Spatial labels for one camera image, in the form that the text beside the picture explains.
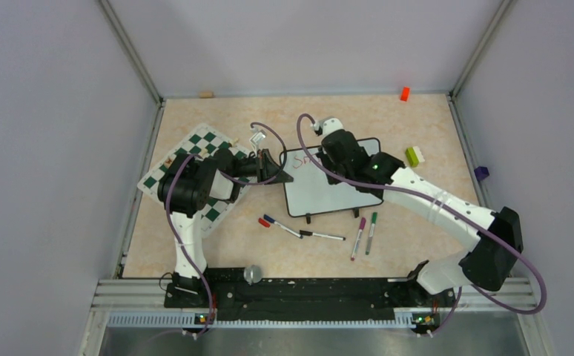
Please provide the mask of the blue cap whiteboard marker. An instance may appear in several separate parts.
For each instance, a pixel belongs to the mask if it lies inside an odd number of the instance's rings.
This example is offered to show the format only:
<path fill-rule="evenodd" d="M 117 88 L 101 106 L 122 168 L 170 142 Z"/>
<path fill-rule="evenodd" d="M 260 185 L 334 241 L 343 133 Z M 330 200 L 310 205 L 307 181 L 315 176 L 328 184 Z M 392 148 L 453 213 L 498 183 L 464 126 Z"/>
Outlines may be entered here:
<path fill-rule="evenodd" d="M 280 227 L 282 230 L 287 231 L 288 233 L 290 233 L 291 235 L 294 235 L 295 237 L 299 238 L 299 239 L 303 239 L 303 235 L 300 234 L 299 232 L 289 228 L 286 225 L 283 225 L 281 222 L 275 220 L 274 218 L 270 217 L 267 214 L 263 215 L 263 219 L 266 220 L 268 223 L 271 223 L 273 225 L 276 225 L 278 227 Z"/>

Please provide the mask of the green cap whiteboard marker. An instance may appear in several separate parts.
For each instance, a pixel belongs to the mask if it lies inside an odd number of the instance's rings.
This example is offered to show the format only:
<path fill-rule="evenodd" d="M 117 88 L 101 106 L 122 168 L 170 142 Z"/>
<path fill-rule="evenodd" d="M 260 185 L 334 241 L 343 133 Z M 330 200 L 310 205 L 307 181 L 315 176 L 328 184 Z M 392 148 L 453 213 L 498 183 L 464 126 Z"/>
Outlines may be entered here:
<path fill-rule="evenodd" d="M 374 239 L 374 235 L 375 235 L 375 227 L 376 227 L 376 222 L 377 222 L 377 216 L 378 213 L 375 211 L 372 213 L 371 215 L 371 220 L 370 220 L 370 226 L 369 226 L 369 233 L 368 233 L 368 237 L 367 237 L 367 241 L 366 241 L 366 251 L 365 251 L 365 255 L 370 255 L 370 252 L 372 250 L 372 242 Z"/>

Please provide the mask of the green and white brick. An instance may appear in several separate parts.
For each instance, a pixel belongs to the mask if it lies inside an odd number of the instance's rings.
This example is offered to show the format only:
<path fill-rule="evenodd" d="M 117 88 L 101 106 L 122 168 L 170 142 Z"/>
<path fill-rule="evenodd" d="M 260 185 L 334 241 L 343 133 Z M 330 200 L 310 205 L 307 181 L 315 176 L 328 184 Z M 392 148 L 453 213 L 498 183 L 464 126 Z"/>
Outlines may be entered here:
<path fill-rule="evenodd" d="M 408 147 L 405 151 L 405 155 L 408 160 L 409 166 L 412 168 L 416 168 L 420 164 L 425 162 L 424 155 L 418 146 Z"/>

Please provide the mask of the magenta cap whiteboard marker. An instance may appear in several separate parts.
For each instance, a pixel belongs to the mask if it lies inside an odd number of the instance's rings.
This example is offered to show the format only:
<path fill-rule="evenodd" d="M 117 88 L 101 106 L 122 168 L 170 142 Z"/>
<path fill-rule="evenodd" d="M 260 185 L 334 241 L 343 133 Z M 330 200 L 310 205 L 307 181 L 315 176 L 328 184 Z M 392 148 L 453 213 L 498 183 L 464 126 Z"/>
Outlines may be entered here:
<path fill-rule="evenodd" d="M 351 261 L 355 261 L 355 259 L 357 258 L 357 254 L 358 254 L 359 247 L 360 247 L 360 242 L 362 240 L 363 232 L 365 230 L 366 224 L 367 224 L 367 219 L 365 217 L 362 217 L 360 219 L 359 228 L 357 230 L 357 234 L 356 234 L 355 242 L 354 242 L 354 247 L 352 249 L 352 254 L 350 257 Z"/>

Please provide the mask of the black cap whiteboard marker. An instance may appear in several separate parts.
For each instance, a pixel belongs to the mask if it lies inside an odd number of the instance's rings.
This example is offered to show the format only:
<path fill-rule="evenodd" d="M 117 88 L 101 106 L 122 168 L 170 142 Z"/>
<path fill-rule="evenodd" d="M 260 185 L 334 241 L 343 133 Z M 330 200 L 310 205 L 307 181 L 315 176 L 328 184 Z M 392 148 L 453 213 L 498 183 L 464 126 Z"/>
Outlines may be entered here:
<path fill-rule="evenodd" d="M 326 238 L 326 239 L 330 239 L 330 240 L 338 240 L 338 241 L 345 241 L 346 240 L 345 237 L 335 236 L 335 235 L 330 235 L 330 234 L 322 234 L 322 233 L 307 231 L 307 230 L 300 230 L 300 235 L 303 237 L 321 237 L 321 238 Z"/>

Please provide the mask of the white whiteboard black frame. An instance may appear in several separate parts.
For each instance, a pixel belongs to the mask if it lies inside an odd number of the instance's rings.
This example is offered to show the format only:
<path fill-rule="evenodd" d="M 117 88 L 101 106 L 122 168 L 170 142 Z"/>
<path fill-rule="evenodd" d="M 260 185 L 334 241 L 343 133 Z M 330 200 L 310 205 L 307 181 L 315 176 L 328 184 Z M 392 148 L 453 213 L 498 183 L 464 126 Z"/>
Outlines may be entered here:
<path fill-rule="evenodd" d="M 332 185 L 327 176 L 300 148 L 280 155 L 285 163 L 284 172 L 293 178 L 284 184 L 287 212 L 290 217 L 305 217 L 354 210 L 380 205 L 383 199 L 370 193 L 362 193 L 340 182 Z"/>

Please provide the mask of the red marker cap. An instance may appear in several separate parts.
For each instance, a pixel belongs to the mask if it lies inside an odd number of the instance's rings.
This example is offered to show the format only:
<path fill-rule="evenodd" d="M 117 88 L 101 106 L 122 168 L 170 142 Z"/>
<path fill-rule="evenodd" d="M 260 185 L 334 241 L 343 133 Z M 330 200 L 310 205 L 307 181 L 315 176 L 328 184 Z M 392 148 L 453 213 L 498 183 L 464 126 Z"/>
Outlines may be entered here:
<path fill-rule="evenodd" d="M 266 228 L 269 228 L 271 226 L 271 223 L 269 223 L 268 221 L 264 220 L 263 218 L 259 218 L 258 219 L 258 223 Z"/>

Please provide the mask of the purple block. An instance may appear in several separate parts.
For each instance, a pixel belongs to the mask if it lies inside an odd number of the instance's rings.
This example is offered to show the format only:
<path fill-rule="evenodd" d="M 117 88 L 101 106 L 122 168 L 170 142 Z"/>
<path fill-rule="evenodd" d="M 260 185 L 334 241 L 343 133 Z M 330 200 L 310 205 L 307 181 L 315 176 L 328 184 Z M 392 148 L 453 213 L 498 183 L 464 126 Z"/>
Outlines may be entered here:
<path fill-rule="evenodd" d="M 490 176 L 490 172 L 488 167 L 485 166 L 478 166 L 474 169 L 475 178 L 478 182 L 484 181 L 487 177 Z"/>

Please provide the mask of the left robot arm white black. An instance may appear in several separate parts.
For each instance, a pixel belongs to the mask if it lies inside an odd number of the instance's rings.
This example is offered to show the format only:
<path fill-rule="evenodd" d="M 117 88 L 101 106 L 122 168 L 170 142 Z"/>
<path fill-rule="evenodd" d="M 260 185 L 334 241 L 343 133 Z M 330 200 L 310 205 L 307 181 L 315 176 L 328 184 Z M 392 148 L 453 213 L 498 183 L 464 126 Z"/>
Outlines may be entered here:
<path fill-rule="evenodd" d="M 177 247 L 168 293 L 182 292 L 192 306 L 206 304 L 211 294 L 204 277 L 207 262 L 202 247 L 202 210 L 211 199 L 235 203 L 248 184 L 241 180 L 243 177 L 256 178 L 255 185 L 294 181 L 267 149 L 237 157 L 228 148 L 219 148 L 204 159 L 180 154 L 159 181 L 157 198 L 163 203 Z"/>

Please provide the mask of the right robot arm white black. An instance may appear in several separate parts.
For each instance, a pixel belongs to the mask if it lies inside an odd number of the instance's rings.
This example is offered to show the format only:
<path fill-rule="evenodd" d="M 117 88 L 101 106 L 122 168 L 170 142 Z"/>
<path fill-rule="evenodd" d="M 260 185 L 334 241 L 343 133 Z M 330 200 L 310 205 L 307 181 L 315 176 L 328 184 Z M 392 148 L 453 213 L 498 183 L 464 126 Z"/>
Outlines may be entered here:
<path fill-rule="evenodd" d="M 448 257 L 422 262 L 409 274 L 409 299 L 426 306 L 437 294 L 460 286 L 475 285 L 498 291 L 507 279 L 516 258 L 501 244 L 502 239 L 517 252 L 522 251 L 520 218 L 508 207 L 500 211 L 462 200 L 427 182 L 404 162 L 384 152 L 368 154 L 353 133 L 342 128 L 320 128 L 321 148 L 317 155 L 329 170 L 329 182 L 343 177 L 354 181 L 363 193 L 380 193 L 385 202 L 408 208 L 452 235 L 464 248 Z"/>

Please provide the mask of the grey round knob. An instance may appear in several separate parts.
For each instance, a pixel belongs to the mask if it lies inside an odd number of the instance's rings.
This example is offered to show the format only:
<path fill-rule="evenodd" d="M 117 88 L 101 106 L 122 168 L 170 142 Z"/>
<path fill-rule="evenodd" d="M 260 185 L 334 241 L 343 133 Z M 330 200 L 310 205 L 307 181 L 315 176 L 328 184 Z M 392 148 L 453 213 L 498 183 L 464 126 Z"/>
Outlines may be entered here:
<path fill-rule="evenodd" d="M 251 265 L 251 266 L 245 267 L 243 274 L 244 274 L 244 280 L 249 285 L 254 285 L 254 284 L 260 282 L 261 279 L 263 278 L 262 269 L 256 265 Z"/>

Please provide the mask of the orange block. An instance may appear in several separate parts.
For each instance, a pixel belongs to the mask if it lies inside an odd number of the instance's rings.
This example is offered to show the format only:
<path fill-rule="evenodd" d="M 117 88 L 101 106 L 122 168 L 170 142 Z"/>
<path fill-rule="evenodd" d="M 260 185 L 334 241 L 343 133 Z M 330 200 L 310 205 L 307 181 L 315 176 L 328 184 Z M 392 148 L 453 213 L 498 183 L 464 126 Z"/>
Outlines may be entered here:
<path fill-rule="evenodd" d="M 404 87 L 402 92 L 401 92 L 401 95 L 400 95 L 400 100 L 403 102 L 407 102 L 409 99 L 410 93 L 411 93 L 411 88 L 410 87 Z"/>

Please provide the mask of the wooden block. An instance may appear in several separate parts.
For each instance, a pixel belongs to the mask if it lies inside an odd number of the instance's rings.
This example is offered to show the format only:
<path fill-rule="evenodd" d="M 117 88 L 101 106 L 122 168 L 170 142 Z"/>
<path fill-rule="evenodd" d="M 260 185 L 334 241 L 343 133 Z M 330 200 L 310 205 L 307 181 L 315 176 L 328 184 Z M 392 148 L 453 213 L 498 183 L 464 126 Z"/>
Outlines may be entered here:
<path fill-rule="evenodd" d="M 200 99 L 211 99 L 211 98 L 214 98 L 215 95 L 214 95 L 214 92 L 213 92 L 213 91 L 207 90 L 207 91 L 201 91 L 201 92 L 199 92 L 199 93 L 198 93 L 198 97 L 199 97 Z"/>

